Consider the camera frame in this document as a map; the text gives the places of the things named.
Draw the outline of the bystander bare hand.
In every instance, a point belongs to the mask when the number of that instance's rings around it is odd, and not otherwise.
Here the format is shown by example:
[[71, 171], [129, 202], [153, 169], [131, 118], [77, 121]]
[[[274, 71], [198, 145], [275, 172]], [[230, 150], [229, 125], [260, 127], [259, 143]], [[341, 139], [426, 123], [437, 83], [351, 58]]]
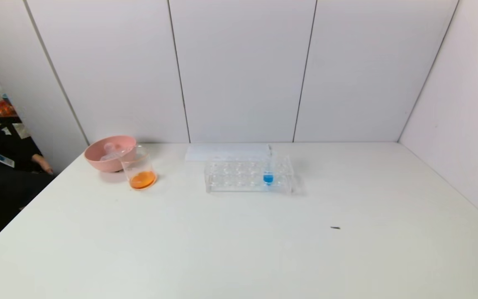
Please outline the bystander bare hand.
[[48, 161], [42, 156], [42, 155], [39, 155], [39, 154], [34, 154], [32, 156], [32, 161], [36, 164], [38, 164], [38, 166], [40, 166], [40, 168], [48, 173], [48, 174], [51, 174], [53, 175], [54, 174], [54, 171], [51, 167], [51, 165], [48, 163]]

